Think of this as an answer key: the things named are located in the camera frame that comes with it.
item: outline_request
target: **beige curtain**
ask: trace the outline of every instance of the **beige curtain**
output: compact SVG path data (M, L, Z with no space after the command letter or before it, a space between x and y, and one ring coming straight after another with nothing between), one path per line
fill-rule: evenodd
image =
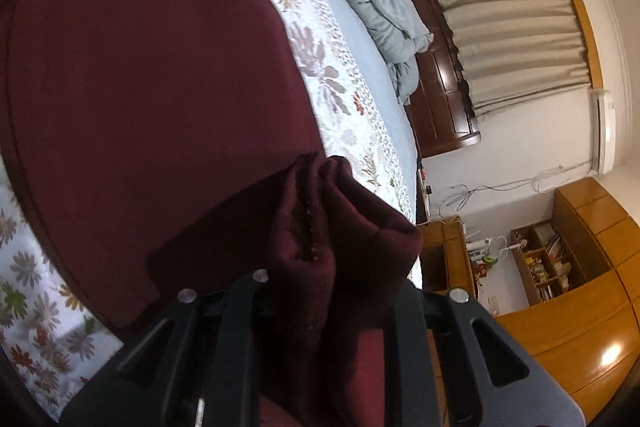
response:
M476 115L590 83L570 0L438 0Z

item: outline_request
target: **maroon fabric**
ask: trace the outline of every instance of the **maroon fabric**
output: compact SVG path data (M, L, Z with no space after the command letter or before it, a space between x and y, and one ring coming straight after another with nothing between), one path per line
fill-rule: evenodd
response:
M354 399L363 396L358 337L382 324L420 246L418 230L356 182L345 158L299 158L266 254L280 336L263 391L305 425L370 425Z
M358 334L353 378L345 386L345 397L358 427L383 427L385 424L385 357L382 330L364 330ZM260 425L265 427L302 427L282 407L265 396L260 397Z
M202 230L199 257L161 247L322 150L269 0L2 0L1 11L0 150L36 236L98 317L127 325L176 284L219 289L258 263L278 201L264 186L225 207L249 230L245 257L227 250L236 238ZM158 249L160 287L145 267Z

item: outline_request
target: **white cord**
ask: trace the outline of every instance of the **white cord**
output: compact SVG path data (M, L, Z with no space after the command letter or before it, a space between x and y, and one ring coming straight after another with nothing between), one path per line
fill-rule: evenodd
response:
M443 204L445 206L458 204L458 206L456 207L456 212L460 212L465 207L465 205L469 202L469 199L471 199L471 196L473 196L476 192L481 192L483 190L494 190L495 192L509 192L510 190L516 190L518 188L523 188L523 187L526 187L527 185L531 185L533 190L538 194L548 194L549 192L556 190L556 188L560 187L561 185L566 184L571 179L567 178L563 180L560 184L555 184L553 187L548 188L547 190L540 189L541 181L554 178L555 176L558 176L559 174L563 174L565 172L572 172L575 169L584 167L585 165L589 165L589 164L591 164L591 160L586 160L576 165L572 165L571 167L564 167L561 165L558 167L554 167L552 169L547 169L545 171L539 172L539 174L537 174L533 178L524 178L521 180L503 183L500 185L492 185L492 186L479 185L476 188L469 188L464 184L454 185L451 188L464 187L465 190L461 190L460 192L456 192L455 194L450 194L449 196L444 198L438 204L438 215L440 216L440 219L443 219L443 220L447 219L445 216L442 215L442 212L441 212Z
M507 241L507 238L504 237L503 235L499 235L498 239L504 239L504 248L502 248L502 250L500 250L500 253L498 254L498 259L495 261L496 264L498 263L498 261L502 261L503 259L506 259L508 254L509 254L509 251L510 251L509 242ZM507 253L504 254L504 257L503 257L502 256L502 252L505 251L505 250L507 251Z

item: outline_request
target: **screw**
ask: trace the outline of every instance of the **screw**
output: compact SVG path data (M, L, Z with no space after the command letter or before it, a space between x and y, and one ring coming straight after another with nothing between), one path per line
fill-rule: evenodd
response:
M458 304L464 304L465 302L469 302L469 294L466 292L466 290L463 290L462 288L453 288L449 292L449 298L453 302L457 302Z
M261 282L261 283L268 282L269 281L269 273L267 272L267 270L265 268L257 269L254 272L254 281L255 282Z
M191 304L198 298L198 292L193 288L183 288L178 292L178 301L182 304Z

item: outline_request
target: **wall socket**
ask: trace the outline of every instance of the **wall socket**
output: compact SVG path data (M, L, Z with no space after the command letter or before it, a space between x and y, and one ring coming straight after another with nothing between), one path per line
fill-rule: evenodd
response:
M489 301L489 312L495 317L500 315L500 305L498 304L498 297L496 295L491 295L487 299Z

